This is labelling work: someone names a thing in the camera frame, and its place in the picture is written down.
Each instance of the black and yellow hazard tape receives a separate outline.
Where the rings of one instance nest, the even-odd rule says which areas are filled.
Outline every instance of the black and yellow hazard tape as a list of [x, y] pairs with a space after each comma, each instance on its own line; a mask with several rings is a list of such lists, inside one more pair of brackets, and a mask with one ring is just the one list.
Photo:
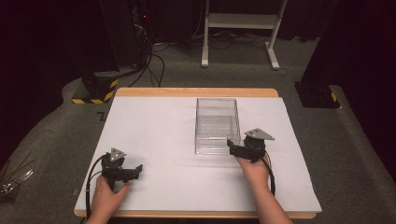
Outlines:
[[72, 97], [72, 101], [77, 105], [84, 104], [106, 104], [110, 101], [111, 97], [114, 95], [118, 79], [112, 80], [109, 84], [105, 84], [97, 93], [95, 97]]

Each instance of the transparent container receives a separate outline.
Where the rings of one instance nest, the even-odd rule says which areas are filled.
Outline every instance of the transparent container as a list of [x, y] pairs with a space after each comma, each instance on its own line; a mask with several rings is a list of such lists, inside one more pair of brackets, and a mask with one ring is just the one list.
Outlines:
[[233, 98], [198, 98], [195, 153], [230, 155], [227, 139], [239, 145], [238, 110]]

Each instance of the white surface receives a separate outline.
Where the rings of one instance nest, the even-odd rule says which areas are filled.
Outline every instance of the white surface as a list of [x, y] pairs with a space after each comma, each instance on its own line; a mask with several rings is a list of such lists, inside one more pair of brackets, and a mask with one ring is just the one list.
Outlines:
[[[276, 197], [285, 211], [320, 212], [282, 98], [233, 98], [241, 134], [261, 128], [275, 138], [266, 141], [266, 149]], [[248, 184], [233, 156], [194, 153], [195, 107], [196, 97], [114, 99], [91, 165], [112, 147], [127, 154], [124, 169], [144, 165], [120, 210], [254, 211]], [[95, 171], [100, 170], [99, 163]], [[84, 189], [85, 183], [76, 210], [85, 211]]]

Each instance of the human hand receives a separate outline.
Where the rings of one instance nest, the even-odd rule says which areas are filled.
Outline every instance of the human hand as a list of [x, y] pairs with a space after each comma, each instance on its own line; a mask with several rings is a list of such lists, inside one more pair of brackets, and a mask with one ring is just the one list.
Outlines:
[[[247, 182], [252, 188], [269, 189], [268, 187], [269, 171], [268, 168], [263, 163], [263, 161], [256, 161], [250, 163], [245, 159], [238, 157], [235, 158], [238, 161], [238, 163], [241, 165], [245, 178], [247, 179]], [[263, 157], [263, 159], [268, 164], [268, 157], [266, 155]]]
[[107, 179], [99, 175], [96, 179], [96, 189], [92, 199], [92, 214], [87, 220], [87, 224], [107, 223], [114, 212], [119, 209], [130, 186], [131, 182], [127, 182], [118, 193], [115, 193], [108, 185]]

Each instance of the black device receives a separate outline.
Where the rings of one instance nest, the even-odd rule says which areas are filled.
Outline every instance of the black device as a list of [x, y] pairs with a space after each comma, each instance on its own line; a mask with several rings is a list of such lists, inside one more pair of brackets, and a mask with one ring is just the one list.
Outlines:
[[122, 181], [126, 183], [129, 180], [139, 178], [140, 172], [142, 172], [143, 170], [143, 164], [137, 166], [135, 169], [123, 169], [122, 164], [125, 161], [125, 156], [125, 153], [113, 147], [111, 148], [111, 153], [107, 152], [105, 155], [101, 156], [98, 160], [96, 160], [96, 162], [93, 164], [88, 175], [87, 186], [85, 189], [87, 219], [91, 216], [90, 188], [91, 179], [93, 178], [92, 172], [99, 161], [102, 164], [102, 171], [96, 174], [102, 173], [102, 176], [106, 178], [107, 183], [112, 190], [114, 189], [116, 181]]
[[268, 163], [263, 159], [265, 154], [268, 155], [265, 150], [264, 140], [275, 140], [275, 138], [259, 128], [245, 132], [245, 135], [247, 137], [244, 139], [243, 147], [234, 145], [230, 139], [227, 139], [227, 146], [230, 148], [230, 155], [243, 158], [250, 163], [257, 161], [264, 162], [271, 179], [271, 192], [275, 195], [276, 187], [274, 174], [272, 172], [271, 165], [268, 165]]

